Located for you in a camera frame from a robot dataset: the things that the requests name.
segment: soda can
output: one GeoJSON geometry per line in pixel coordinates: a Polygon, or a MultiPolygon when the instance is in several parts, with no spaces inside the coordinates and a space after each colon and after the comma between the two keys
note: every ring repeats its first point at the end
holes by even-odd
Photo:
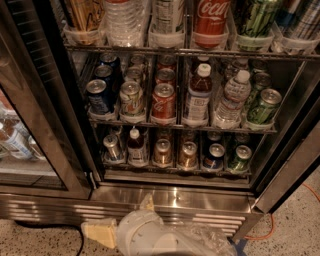
{"type": "Polygon", "coordinates": [[[160,55],[158,56],[157,69],[169,68],[173,71],[177,69],[177,60],[174,55],[160,55]]]}
{"type": "Polygon", "coordinates": [[[129,67],[126,71],[124,80],[137,82],[140,86],[142,86],[143,82],[143,73],[138,66],[129,67]]]}
{"type": "Polygon", "coordinates": [[[120,99],[121,111],[124,115],[137,116],[143,112],[143,91],[137,82],[124,82],[121,85],[120,99]]]}
{"type": "Polygon", "coordinates": [[[126,149],[126,140],[124,136],[123,126],[109,126],[109,134],[116,135],[122,151],[126,149]]]}
{"type": "Polygon", "coordinates": [[[191,168],[197,164],[197,145],[195,143],[188,141],[182,145],[178,164],[182,168],[191,168]]]}
{"type": "Polygon", "coordinates": [[[120,58],[114,53],[102,53],[99,58],[99,63],[100,65],[107,65],[112,67],[114,71],[120,71],[121,68],[120,58]]]}
{"type": "Polygon", "coordinates": [[[175,113],[176,94],[170,84],[158,84],[152,93],[152,116],[159,119],[170,119],[175,113]]]}
{"type": "Polygon", "coordinates": [[[39,148],[36,141],[32,138],[32,136],[29,136],[28,143],[30,148],[32,149],[33,155],[38,158],[39,160],[46,160],[46,157],[43,155],[42,150],[39,148]]]}
{"type": "Polygon", "coordinates": [[[176,72],[169,68],[163,68],[156,73],[156,84],[171,84],[173,88],[176,87],[176,72]]]}
{"type": "Polygon", "coordinates": [[[249,97],[244,104],[244,109],[248,110],[255,101],[260,92],[264,89],[270,88],[272,84],[271,76],[267,73],[257,73],[252,78],[252,90],[249,97]]]}
{"type": "Polygon", "coordinates": [[[249,160],[252,156],[252,151],[245,145],[240,145],[234,151],[234,154],[228,160],[227,170],[233,174],[241,174],[249,169],[249,160]]]}
{"type": "Polygon", "coordinates": [[[156,142],[153,158],[157,164],[167,165],[172,162],[172,149],[169,140],[160,139],[156,142]]]}
{"type": "Polygon", "coordinates": [[[103,139],[103,145],[107,148],[109,153],[108,157],[111,161],[118,161],[123,159],[123,153],[120,147],[118,137],[116,135],[107,135],[103,139]]]}
{"type": "Polygon", "coordinates": [[[203,159],[203,167],[210,169],[210,171],[221,171],[223,169],[224,152],[224,147],[221,144],[212,144],[203,159]]]}
{"type": "Polygon", "coordinates": [[[251,60],[250,66],[252,75],[268,72],[268,62],[265,60],[251,60]]]}
{"type": "Polygon", "coordinates": [[[282,96],[273,89],[264,89],[250,107],[247,120],[254,124],[269,124],[277,112],[282,96]]]}
{"type": "Polygon", "coordinates": [[[319,0],[301,1],[286,36],[292,39],[313,40],[320,31],[319,0]]]}
{"type": "Polygon", "coordinates": [[[110,112],[110,104],[107,98],[107,84],[105,81],[95,79],[86,85],[88,99],[92,112],[104,115],[110,112]]]}

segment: electrical cord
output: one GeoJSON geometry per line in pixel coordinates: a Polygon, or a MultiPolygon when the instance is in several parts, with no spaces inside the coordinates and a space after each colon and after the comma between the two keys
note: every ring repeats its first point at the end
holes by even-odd
{"type": "MultiPolygon", "coordinates": [[[[311,193],[318,199],[318,201],[320,202],[320,196],[316,193],[316,191],[310,187],[309,185],[307,185],[306,183],[302,183],[303,186],[305,186],[306,188],[308,188],[311,193]]],[[[251,240],[251,241],[260,241],[260,240],[264,240],[264,239],[268,239],[269,237],[272,236],[272,234],[274,233],[275,230],[275,225],[274,225],[274,217],[272,214],[270,214],[271,217],[271,230],[270,232],[265,235],[265,236],[261,236],[261,237],[252,237],[252,236],[245,236],[244,238],[247,240],[251,240]]]]}
{"type": "Polygon", "coordinates": [[[76,256],[79,256],[82,252],[83,245],[84,245],[84,236],[81,231],[81,228],[78,226],[74,225],[64,225],[64,224],[37,224],[37,223],[29,223],[29,222],[24,222],[24,221],[15,221],[19,226],[22,226],[24,228],[31,228],[31,229],[44,229],[44,228],[63,228],[63,227],[68,227],[68,228],[73,228],[77,230],[80,233],[81,236],[81,245],[80,248],[76,254],[76,256]]]}

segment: orange cord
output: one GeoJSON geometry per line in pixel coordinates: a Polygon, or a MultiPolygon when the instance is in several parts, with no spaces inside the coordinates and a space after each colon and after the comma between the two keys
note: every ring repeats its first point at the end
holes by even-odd
{"type": "Polygon", "coordinates": [[[270,214],[270,217],[271,217],[271,230],[267,235],[260,236],[260,237],[245,236],[244,238],[247,239],[247,240],[258,241],[258,240],[267,239],[270,236],[272,236],[272,234],[273,234],[273,232],[275,230],[273,214],[270,214]]]}
{"type": "MultiPolygon", "coordinates": [[[[312,194],[314,194],[314,196],[318,199],[318,201],[320,202],[320,196],[316,193],[316,191],[314,191],[314,189],[312,187],[310,187],[309,185],[302,183],[303,186],[305,186],[306,188],[308,188],[312,194]]],[[[270,236],[272,236],[272,234],[274,233],[275,230],[275,226],[274,226],[274,217],[272,214],[270,214],[271,217],[271,230],[269,232],[269,234],[265,235],[265,236],[260,236],[260,237],[251,237],[251,236],[245,236],[244,238],[247,240],[251,240],[251,241],[259,241],[259,240],[264,240],[269,238],[270,236]]]]}
{"type": "Polygon", "coordinates": [[[318,201],[320,202],[320,196],[317,194],[316,191],[314,191],[314,189],[312,187],[310,187],[309,185],[307,185],[306,183],[302,183],[303,186],[305,186],[307,189],[309,189],[311,191],[312,194],[314,194],[314,196],[318,199],[318,201]]]}

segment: bottle label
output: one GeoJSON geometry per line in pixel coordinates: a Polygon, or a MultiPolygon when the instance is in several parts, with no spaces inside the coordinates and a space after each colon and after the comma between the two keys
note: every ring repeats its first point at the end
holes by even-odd
{"type": "Polygon", "coordinates": [[[129,162],[131,163],[144,163],[147,162],[147,150],[146,146],[143,145],[141,148],[129,148],[129,162]]]}
{"type": "Polygon", "coordinates": [[[208,108],[209,97],[194,97],[187,94],[185,117],[191,120],[204,120],[208,108]]]}
{"type": "Polygon", "coordinates": [[[17,130],[14,130],[12,136],[4,143],[10,154],[16,158],[28,159],[33,156],[27,140],[17,130]]]}

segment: brown bottle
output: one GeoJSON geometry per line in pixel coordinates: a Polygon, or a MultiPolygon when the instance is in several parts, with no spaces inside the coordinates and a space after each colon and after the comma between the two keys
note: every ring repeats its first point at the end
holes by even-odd
{"type": "Polygon", "coordinates": [[[148,163],[148,155],[144,137],[136,128],[131,129],[128,139],[129,164],[133,166],[144,166],[148,163]]]}

